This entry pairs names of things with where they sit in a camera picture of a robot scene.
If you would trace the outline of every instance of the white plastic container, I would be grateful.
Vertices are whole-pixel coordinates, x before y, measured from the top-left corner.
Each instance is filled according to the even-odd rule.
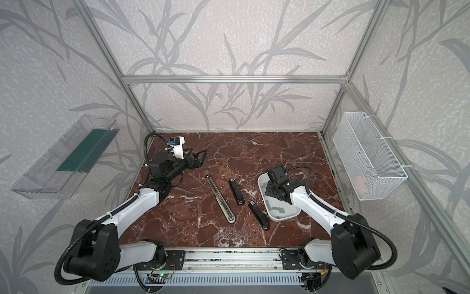
[[[300,208],[287,203],[286,201],[278,200],[274,197],[266,196],[266,186],[269,181],[267,174],[262,174],[258,177],[258,188],[263,197],[263,202],[266,206],[267,215],[275,222],[285,221],[292,217],[296,217],[302,211]]]

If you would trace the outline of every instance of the gray floor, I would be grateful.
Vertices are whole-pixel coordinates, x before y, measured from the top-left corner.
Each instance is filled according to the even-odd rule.
[[[140,287],[89,287],[86,294],[144,294]],[[306,291],[300,286],[169,286],[163,287],[158,294],[304,294]],[[377,294],[377,289],[369,272],[363,272],[355,280],[350,280],[339,272],[331,274],[325,286],[318,290],[319,294],[347,293],[347,294]]]

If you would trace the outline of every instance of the leaf pattern wallpaper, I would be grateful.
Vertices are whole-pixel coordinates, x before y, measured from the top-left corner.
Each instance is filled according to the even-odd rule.
[[[53,268],[73,227],[120,204],[142,162],[147,131],[71,7],[0,1],[0,293],[65,293]],[[72,198],[11,191],[83,114],[115,118],[120,131]]]
[[[470,1],[390,5],[352,79],[467,240],[469,24]],[[399,259],[388,270],[397,293],[442,293],[443,286],[470,293],[468,277],[406,184],[384,200],[357,200],[331,140],[341,113],[357,108],[347,95],[341,107],[327,143],[355,211],[397,245]]]
[[[376,5],[375,0],[86,2],[127,75],[342,75]],[[135,84],[133,90],[155,129],[315,131],[339,85]]]

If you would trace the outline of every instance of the red marble surface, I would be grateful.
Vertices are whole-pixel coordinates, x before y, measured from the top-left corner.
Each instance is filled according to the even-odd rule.
[[[282,222],[271,221],[268,231],[262,230],[248,201],[265,206],[258,189],[258,176],[277,165],[287,168],[308,165],[316,170],[310,189],[331,205],[343,209],[325,153],[317,133],[189,133],[165,134],[166,138],[182,135],[185,147],[194,151],[207,148],[204,166],[186,170],[178,187],[155,208],[146,212],[121,236],[120,243],[144,239],[162,241],[166,247],[217,246],[297,246],[308,238],[329,239],[328,233],[306,213]],[[164,144],[154,140],[149,149],[151,159]],[[289,172],[305,181],[309,170]],[[131,195],[147,175],[142,167]],[[236,216],[229,224],[220,209],[205,176],[211,175]],[[228,186],[234,178],[244,193],[245,205],[236,204]]]

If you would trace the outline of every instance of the mesh basket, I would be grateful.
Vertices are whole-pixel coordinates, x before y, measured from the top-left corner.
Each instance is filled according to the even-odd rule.
[[[365,112],[345,112],[333,142],[359,200],[388,196],[408,175]]]

